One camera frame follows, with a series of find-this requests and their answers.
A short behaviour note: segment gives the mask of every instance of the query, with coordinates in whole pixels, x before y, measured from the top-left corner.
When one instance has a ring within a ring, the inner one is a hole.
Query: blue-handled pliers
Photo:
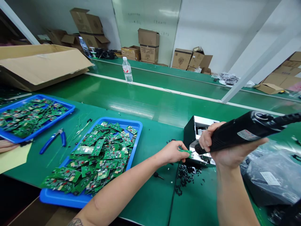
[[[56,136],[58,134],[61,134],[61,138],[62,138],[62,146],[65,147],[66,146],[66,134],[63,131],[63,128],[59,129],[55,134],[53,134],[50,139],[46,142],[46,144],[42,147],[42,149],[40,150],[40,154],[43,154],[46,149],[49,147],[49,145],[54,141],[54,139],[56,138]]]

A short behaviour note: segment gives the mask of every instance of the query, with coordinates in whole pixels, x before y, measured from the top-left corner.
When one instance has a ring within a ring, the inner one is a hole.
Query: whiteboard
[[[113,0],[113,7],[121,46],[139,46],[139,28],[159,32],[158,63],[169,66],[181,0]]]

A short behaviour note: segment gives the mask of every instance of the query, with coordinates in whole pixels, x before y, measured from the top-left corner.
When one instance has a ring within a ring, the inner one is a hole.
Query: yellow paper
[[[0,153],[0,174],[26,163],[31,144]]]

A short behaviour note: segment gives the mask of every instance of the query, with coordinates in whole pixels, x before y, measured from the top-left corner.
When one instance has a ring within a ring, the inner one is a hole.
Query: black power tool
[[[259,140],[279,133],[288,125],[301,121],[301,112],[274,118],[260,111],[250,111],[237,119],[233,119],[217,128],[212,137],[210,152]],[[200,144],[195,145],[198,154],[207,153]]]

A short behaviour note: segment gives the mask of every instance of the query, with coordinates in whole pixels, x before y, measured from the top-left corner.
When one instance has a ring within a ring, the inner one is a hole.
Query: person's hand
[[[175,163],[180,160],[182,160],[182,162],[185,162],[185,159],[189,157],[189,153],[180,152],[179,146],[183,150],[187,150],[182,141],[171,141],[156,154],[156,157],[162,163],[162,165]]]
[[[0,153],[11,151],[17,147],[19,147],[19,144],[11,143],[8,140],[0,140]]]
[[[208,127],[206,131],[202,132],[199,139],[201,147],[206,151],[210,152],[210,146],[212,145],[211,137],[213,132],[226,122],[214,123]],[[211,157],[216,163],[217,167],[226,167],[234,169],[238,167],[245,157],[254,151],[258,146],[268,142],[268,138],[263,138],[251,143],[241,144],[234,147],[226,148],[220,151],[216,151],[211,154]]]

